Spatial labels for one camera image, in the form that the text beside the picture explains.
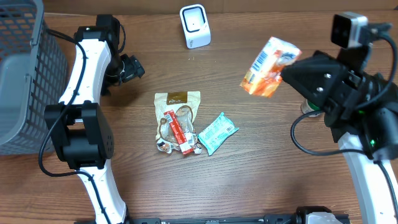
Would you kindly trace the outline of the green lid white jar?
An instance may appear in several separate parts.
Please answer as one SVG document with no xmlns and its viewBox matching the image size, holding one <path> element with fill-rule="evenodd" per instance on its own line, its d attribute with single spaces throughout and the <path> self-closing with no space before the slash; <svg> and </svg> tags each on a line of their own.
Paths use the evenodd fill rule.
<svg viewBox="0 0 398 224">
<path fill-rule="evenodd" d="M 300 106 L 300 109 L 303 114 L 320 110 L 319 107 L 315 106 L 311 101 L 307 99 L 304 99 L 303 103 Z"/>
</svg>

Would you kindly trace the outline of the orange small carton box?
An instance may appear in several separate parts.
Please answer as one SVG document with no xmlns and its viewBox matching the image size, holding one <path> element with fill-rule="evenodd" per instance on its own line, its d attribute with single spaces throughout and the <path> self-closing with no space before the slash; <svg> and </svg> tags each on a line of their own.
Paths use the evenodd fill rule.
<svg viewBox="0 0 398 224">
<path fill-rule="evenodd" d="M 282 82 L 283 68 L 293 64 L 301 54 L 302 51 L 295 45 L 270 37 L 240 86 L 250 95 L 270 98 Z"/>
</svg>

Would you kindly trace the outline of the beige brown snack pouch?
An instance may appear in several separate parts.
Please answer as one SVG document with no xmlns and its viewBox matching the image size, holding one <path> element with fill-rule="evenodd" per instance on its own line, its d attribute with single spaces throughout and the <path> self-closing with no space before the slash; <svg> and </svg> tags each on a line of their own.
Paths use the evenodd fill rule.
<svg viewBox="0 0 398 224">
<path fill-rule="evenodd" d="M 201 154 L 202 146 L 198 142 L 197 133 L 194 128 L 194 121 L 197 116 L 198 107 L 201 102 L 199 91 L 181 91 L 172 93 L 156 93 L 154 97 L 155 115 L 157 118 L 157 134 L 155 143 L 157 149 L 170 154 L 173 150 L 180 151 L 180 147 L 167 122 L 164 113 L 173 110 L 185 132 L 193 134 L 194 154 Z"/>
</svg>

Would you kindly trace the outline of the red snack bar packet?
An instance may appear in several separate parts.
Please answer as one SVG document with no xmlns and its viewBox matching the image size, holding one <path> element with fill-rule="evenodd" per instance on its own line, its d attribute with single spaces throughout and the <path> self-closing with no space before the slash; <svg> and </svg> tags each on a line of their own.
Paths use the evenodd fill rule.
<svg viewBox="0 0 398 224">
<path fill-rule="evenodd" d="M 189 131 L 185 132 L 181 128 L 180 123 L 178 122 L 178 119 L 173 110 L 166 111 L 164 113 L 164 116 L 173 131 L 173 134 L 177 140 L 182 154 L 186 155 L 193 152 L 193 147 L 195 144 L 193 134 Z"/>
</svg>

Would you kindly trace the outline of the teal orange snack packet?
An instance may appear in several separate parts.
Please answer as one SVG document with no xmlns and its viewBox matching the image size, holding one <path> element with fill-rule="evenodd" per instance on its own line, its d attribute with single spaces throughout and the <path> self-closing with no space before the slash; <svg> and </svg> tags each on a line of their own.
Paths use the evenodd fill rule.
<svg viewBox="0 0 398 224">
<path fill-rule="evenodd" d="M 206 148 L 208 155 L 212 156 L 214 152 L 238 130 L 239 128 L 221 112 L 220 115 L 198 135 L 198 140 Z"/>
</svg>

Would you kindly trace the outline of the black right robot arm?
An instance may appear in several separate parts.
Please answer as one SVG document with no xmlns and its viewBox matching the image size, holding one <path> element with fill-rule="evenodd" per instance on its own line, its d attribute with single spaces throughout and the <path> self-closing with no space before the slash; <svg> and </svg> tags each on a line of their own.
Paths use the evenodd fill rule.
<svg viewBox="0 0 398 224">
<path fill-rule="evenodd" d="M 315 152 L 295 137 L 293 143 L 313 156 L 343 154 L 352 176 L 364 223 L 397 223 L 397 179 L 391 161 L 397 159 L 397 86 L 363 68 L 365 50 L 341 50 L 337 58 L 317 51 L 282 70 L 283 81 L 324 114 L 338 144 L 335 151 Z"/>
</svg>

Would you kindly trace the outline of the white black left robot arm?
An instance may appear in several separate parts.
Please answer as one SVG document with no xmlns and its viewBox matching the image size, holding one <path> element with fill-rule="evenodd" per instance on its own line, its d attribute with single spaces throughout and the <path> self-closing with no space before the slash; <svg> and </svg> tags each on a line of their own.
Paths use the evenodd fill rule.
<svg viewBox="0 0 398 224">
<path fill-rule="evenodd" d="M 122 26 L 79 27 L 74 37 L 49 29 L 47 33 L 76 46 L 75 63 L 67 88 L 57 104 L 45 107 L 51 141 L 57 157 L 82 181 L 95 210 L 94 223 L 130 223 L 111 168 L 114 136 L 100 108 L 108 87 L 141 77 L 145 70 L 135 56 L 123 54 Z"/>
</svg>

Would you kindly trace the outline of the white barcode scanner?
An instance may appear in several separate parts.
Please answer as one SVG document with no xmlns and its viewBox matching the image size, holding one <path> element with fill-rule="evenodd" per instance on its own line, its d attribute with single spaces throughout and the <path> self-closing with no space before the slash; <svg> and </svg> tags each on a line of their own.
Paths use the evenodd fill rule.
<svg viewBox="0 0 398 224">
<path fill-rule="evenodd" d="M 187 48 L 209 45 L 211 31 L 205 8 L 201 4 L 192 4 L 182 7 L 179 14 Z"/>
</svg>

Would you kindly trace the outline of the grey plastic mesh basket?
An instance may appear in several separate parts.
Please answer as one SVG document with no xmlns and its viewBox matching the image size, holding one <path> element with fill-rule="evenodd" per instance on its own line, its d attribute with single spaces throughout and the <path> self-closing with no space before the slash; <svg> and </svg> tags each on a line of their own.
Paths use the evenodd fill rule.
<svg viewBox="0 0 398 224">
<path fill-rule="evenodd" d="M 1 155 L 38 153 L 45 107 L 64 92 L 68 62 L 47 28 L 42 1 L 1 1 Z"/>
</svg>

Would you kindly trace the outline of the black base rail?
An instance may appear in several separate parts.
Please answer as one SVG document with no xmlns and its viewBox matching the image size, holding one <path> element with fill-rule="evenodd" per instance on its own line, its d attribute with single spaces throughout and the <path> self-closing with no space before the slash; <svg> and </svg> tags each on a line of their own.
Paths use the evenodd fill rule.
<svg viewBox="0 0 398 224">
<path fill-rule="evenodd" d="M 315 223 L 311 222 L 307 215 L 324 215 L 326 223 L 350 224 L 349 215 L 333 214 L 329 208 L 324 206 L 297 207 L 291 214 L 265 214 L 262 217 L 228 217 L 228 218 L 135 218 L 131 219 L 133 224 L 283 224 L 283 223 Z"/>
</svg>

